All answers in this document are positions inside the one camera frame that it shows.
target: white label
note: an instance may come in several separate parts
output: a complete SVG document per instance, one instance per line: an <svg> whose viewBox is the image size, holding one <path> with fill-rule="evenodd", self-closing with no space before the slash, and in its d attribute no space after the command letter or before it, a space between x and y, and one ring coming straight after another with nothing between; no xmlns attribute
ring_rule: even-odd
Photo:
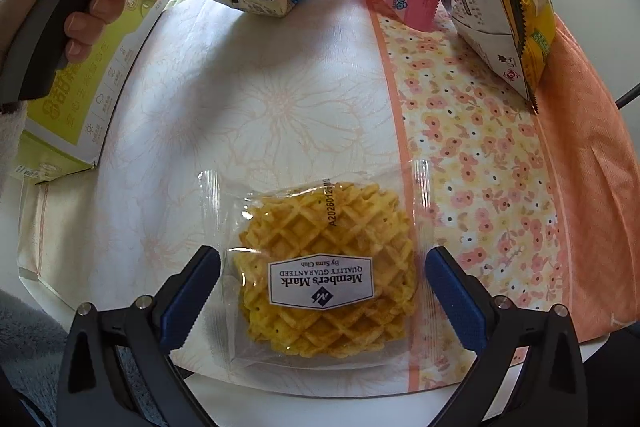
<svg viewBox="0 0 640 427"><path fill-rule="evenodd" d="M373 298L370 257L318 253L269 263L269 302L330 310Z"/></svg>

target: metal screw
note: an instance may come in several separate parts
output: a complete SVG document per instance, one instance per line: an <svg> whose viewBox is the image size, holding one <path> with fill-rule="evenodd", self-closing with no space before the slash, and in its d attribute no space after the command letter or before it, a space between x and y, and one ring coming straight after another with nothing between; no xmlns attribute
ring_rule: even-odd
<svg viewBox="0 0 640 427"><path fill-rule="evenodd" d="M149 308L149 306L151 306L151 304L153 304L153 302L154 298L151 295L141 295L136 299L136 302L134 304L136 305L136 308L146 310L147 308Z"/></svg>
<svg viewBox="0 0 640 427"><path fill-rule="evenodd" d="M564 304L556 304L554 306L554 311L556 312L556 315L560 315L561 317L566 317L569 314L569 310L564 306Z"/></svg>
<svg viewBox="0 0 640 427"><path fill-rule="evenodd" d="M82 317L84 317L85 315L89 314L89 312L91 311L92 308L93 308L93 306L91 306L91 302L83 302L82 304L80 304L78 306L78 309L76 310L76 313L78 315L81 315Z"/></svg>
<svg viewBox="0 0 640 427"><path fill-rule="evenodd" d="M501 310L507 310L513 306L511 299L504 295L497 295L494 298L495 305L498 306Z"/></svg>

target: waffle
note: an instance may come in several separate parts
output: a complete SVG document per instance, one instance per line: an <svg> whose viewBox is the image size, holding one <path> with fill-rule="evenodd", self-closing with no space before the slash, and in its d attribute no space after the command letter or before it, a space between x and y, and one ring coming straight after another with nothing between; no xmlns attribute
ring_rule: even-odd
<svg viewBox="0 0 640 427"><path fill-rule="evenodd" d="M343 358L382 349L404 337L405 319L414 312L414 250L398 195L376 184L342 183L332 190L335 225L320 187L262 198L249 208L253 217L239 235L247 250L236 253L234 263L242 274L248 334L287 355ZM268 264L316 253L371 257L374 297L331 310L271 304Z"/></svg>

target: floral tablecloth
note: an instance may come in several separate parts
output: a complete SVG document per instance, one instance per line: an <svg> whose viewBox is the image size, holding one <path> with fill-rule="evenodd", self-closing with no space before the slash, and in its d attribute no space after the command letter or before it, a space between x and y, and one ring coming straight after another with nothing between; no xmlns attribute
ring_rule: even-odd
<svg viewBox="0 0 640 427"><path fill-rule="evenodd" d="M376 0L305 0L284 20L178 4L136 61L97 171L30 190L20 266L73 308L127 306L207 237L202 169L267 190L428 157L436 242L468 273L523 307L564 302L583 340L621 327L638 316L638 166L608 92L558 29L535 116L443 10L422 34ZM473 360L432 299L420 360L231 371L207 322L216 297L174 360L220 380L376 396L460 381Z"/></svg>

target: box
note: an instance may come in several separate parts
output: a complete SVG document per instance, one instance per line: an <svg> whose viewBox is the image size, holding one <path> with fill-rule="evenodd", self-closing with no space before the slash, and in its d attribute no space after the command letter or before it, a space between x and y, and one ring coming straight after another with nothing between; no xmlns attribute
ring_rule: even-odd
<svg viewBox="0 0 640 427"><path fill-rule="evenodd" d="M95 168L111 116L142 44L169 0L127 0L91 55L56 74L27 110L12 176L51 181Z"/></svg>

